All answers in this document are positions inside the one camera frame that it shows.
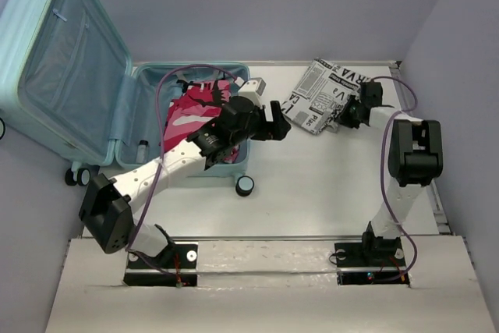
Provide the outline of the pink camouflage garment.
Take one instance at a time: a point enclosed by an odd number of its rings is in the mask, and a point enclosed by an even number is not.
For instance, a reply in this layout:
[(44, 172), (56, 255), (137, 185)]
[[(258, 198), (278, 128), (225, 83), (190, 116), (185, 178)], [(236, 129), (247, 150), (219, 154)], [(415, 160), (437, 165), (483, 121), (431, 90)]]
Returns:
[(177, 80), (181, 95), (168, 108), (163, 135), (164, 151), (168, 152), (202, 125), (218, 117), (223, 104), (231, 97), (228, 80)]

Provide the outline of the newspaper print cloth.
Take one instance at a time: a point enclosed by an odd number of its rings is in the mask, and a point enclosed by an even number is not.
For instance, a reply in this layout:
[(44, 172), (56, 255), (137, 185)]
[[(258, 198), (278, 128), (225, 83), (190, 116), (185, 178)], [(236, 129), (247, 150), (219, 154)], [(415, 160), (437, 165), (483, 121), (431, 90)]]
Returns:
[(360, 87), (370, 78), (339, 64), (314, 59), (281, 105), (285, 117), (308, 133), (318, 135), (334, 121), (350, 97), (358, 98)]

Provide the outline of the clear bottle black cap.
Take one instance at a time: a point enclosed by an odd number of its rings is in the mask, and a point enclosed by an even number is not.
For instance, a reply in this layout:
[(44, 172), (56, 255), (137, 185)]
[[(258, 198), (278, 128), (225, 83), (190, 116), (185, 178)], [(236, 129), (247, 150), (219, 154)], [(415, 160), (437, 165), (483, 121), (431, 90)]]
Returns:
[(141, 140), (136, 150), (136, 163), (138, 165), (146, 164), (149, 161), (149, 142)]

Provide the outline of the light blue suitcase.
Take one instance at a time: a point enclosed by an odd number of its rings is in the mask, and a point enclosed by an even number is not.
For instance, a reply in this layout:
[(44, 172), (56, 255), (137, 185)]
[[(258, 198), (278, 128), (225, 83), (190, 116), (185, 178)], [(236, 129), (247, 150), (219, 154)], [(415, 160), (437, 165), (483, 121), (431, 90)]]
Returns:
[(236, 94), (249, 76), (240, 62), (135, 65), (100, 0), (8, 0), (1, 14), (1, 129), (66, 159), (70, 186), (92, 166), (137, 168), (141, 140), (156, 158), (177, 80), (228, 80)]

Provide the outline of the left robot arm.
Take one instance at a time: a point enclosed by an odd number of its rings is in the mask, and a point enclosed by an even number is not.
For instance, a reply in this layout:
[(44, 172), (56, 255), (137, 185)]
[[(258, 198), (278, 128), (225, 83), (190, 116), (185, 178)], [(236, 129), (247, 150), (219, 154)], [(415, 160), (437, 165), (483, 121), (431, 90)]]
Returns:
[(84, 227), (106, 254), (126, 250), (154, 267), (168, 264), (175, 242), (158, 224), (145, 222), (153, 197), (172, 183), (220, 164), (247, 140), (281, 141), (291, 129), (278, 101), (264, 106), (242, 96), (225, 103), (219, 116), (205, 122), (168, 152), (131, 171), (90, 180), (79, 211)]

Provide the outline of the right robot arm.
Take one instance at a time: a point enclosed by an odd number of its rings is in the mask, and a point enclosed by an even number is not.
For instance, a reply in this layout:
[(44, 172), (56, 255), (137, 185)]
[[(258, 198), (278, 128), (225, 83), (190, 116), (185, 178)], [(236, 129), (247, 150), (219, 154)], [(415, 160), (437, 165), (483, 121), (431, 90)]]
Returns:
[(380, 151), (380, 191), (382, 203), (362, 234), (360, 243), (345, 251), (342, 261), (359, 260), (377, 266), (395, 257), (407, 236), (403, 224), (416, 198), (444, 169), (441, 123), (420, 119), (408, 110), (383, 102), (383, 88), (376, 76), (360, 85), (359, 94), (350, 96), (336, 123), (358, 129), (361, 125), (382, 132)]

